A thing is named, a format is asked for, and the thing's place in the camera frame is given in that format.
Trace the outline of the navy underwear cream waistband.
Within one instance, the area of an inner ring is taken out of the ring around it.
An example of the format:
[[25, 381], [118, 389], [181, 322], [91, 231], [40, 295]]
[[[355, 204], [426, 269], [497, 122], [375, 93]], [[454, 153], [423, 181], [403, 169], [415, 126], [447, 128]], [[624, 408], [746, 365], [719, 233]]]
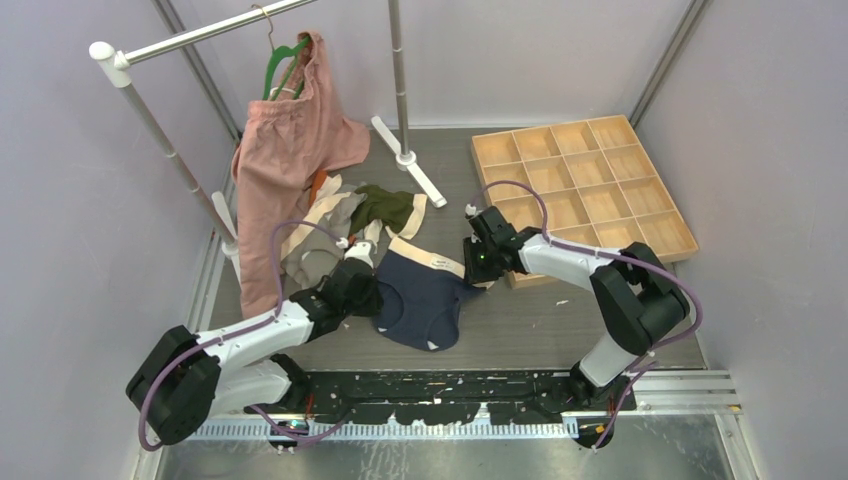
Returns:
[[468, 283], [465, 273], [460, 262], [401, 237], [392, 239], [376, 270], [383, 306], [371, 319], [373, 327], [384, 337], [418, 350], [452, 348], [460, 338], [462, 305], [488, 288]]

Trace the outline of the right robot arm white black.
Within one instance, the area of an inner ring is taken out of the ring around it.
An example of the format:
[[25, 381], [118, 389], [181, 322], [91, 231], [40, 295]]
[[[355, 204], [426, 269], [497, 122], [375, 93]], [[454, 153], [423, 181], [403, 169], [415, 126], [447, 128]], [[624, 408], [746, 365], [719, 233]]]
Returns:
[[595, 249], [537, 227], [518, 231], [496, 207], [468, 205], [465, 216], [472, 228], [463, 241], [467, 283], [493, 282], [506, 273], [541, 275], [594, 294], [606, 332], [566, 381], [582, 408], [607, 401], [611, 384], [625, 369], [689, 315], [681, 288], [644, 243]]

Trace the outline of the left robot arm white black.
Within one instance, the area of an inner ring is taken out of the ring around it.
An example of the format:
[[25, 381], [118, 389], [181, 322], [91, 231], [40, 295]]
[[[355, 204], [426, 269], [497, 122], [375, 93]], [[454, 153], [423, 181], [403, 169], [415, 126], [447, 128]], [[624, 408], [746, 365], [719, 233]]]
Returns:
[[372, 263], [342, 260], [315, 287], [266, 313], [218, 330], [167, 330], [126, 387], [139, 411], [142, 447], [155, 451], [194, 434], [212, 417], [254, 405], [294, 413], [309, 380], [284, 351], [335, 332], [350, 316], [382, 307]]

